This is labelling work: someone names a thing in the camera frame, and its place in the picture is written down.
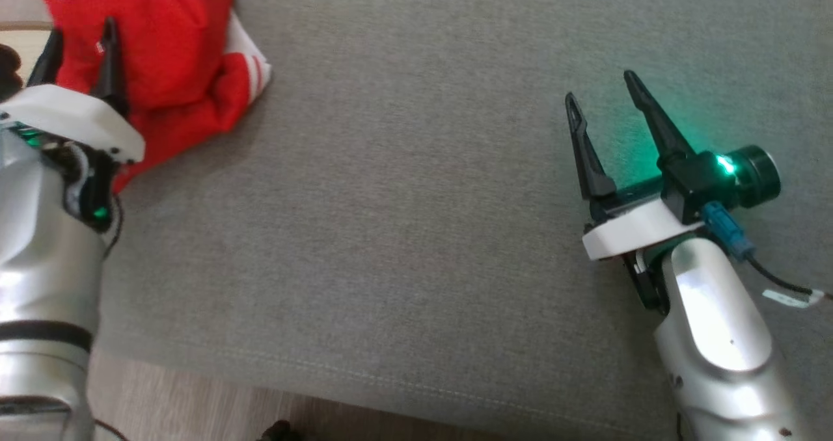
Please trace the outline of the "red jersey with striped trim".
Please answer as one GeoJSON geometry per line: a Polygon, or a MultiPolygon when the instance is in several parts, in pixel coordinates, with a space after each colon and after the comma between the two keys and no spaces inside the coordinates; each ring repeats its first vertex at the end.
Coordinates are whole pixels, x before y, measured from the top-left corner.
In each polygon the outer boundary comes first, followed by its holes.
{"type": "Polygon", "coordinates": [[[57,84],[88,94],[98,80],[108,17],[116,21],[129,121],[143,136],[137,175],[231,131],[271,79],[233,0],[44,0],[64,38],[57,84]]]}

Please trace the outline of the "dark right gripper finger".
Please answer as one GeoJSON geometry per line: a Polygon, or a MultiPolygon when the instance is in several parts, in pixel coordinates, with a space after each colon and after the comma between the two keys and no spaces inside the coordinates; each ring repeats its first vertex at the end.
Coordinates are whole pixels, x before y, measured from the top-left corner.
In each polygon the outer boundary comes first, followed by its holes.
{"type": "Polygon", "coordinates": [[[646,88],[636,72],[626,70],[623,77],[634,106],[642,112],[648,124],[651,138],[658,153],[657,167],[660,170],[665,170],[672,163],[695,156],[695,150],[679,132],[678,127],[646,88]]]}
{"type": "Polygon", "coordinates": [[[615,194],[616,184],[601,165],[587,133],[585,115],[573,92],[566,94],[565,106],[581,197],[592,200],[615,194]]]}

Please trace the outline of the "grey sofa seat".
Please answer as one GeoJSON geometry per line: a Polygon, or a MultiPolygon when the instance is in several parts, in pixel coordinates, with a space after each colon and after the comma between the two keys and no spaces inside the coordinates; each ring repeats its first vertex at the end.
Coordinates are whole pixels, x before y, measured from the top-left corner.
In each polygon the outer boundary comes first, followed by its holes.
{"type": "Polygon", "coordinates": [[[137,176],[99,348],[543,439],[669,441],[619,261],[591,262],[564,98],[620,187],[657,174],[634,70],[697,150],[757,144],[758,258],[833,290],[833,0],[237,0],[273,79],[137,176]]]}

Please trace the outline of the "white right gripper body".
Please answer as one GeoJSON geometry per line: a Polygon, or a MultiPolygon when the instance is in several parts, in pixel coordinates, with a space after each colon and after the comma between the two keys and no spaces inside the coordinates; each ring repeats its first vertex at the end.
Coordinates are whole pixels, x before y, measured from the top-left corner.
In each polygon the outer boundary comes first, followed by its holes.
{"type": "Polygon", "coordinates": [[[703,224],[679,222],[661,198],[662,187],[657,176],[589,198],[592,221],[582,242],[592,261],[622,260],[643,307],[666,315],[670,304],[662,258],[703,224]]]}

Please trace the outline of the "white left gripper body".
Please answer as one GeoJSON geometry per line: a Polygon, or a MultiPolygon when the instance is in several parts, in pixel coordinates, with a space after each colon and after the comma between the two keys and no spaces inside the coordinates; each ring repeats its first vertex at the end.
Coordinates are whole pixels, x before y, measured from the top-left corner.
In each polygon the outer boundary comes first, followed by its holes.
{"type": "Polygon", "coordinates": [[[59,203],[69,215],[96,233],[110,230],[115,177],[146,153],[127,118],[101,98],[38,85],[0,103],[0,129],[59,173],[59,203]]]}

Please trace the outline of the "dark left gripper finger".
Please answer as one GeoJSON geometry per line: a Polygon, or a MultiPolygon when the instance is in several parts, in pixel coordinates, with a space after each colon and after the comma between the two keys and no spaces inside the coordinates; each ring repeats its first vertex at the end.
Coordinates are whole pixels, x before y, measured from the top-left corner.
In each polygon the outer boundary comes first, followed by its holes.
{"type": "Polygon", "coordinates": [[[99,44],[102,47],[102,60],[98,68],[98,79],[90,95],[105,102],[122,118],[127,118],[127,77],[123,65],[122,39],[116,18],[106,17],[99,44]]]}
{"type": "Polygon", "coordinates": [[[64,38],[60,28],[51,29],[44,49],[38,56],[26,82],[26,87],[54,85],[62,66],[64,38]]]}

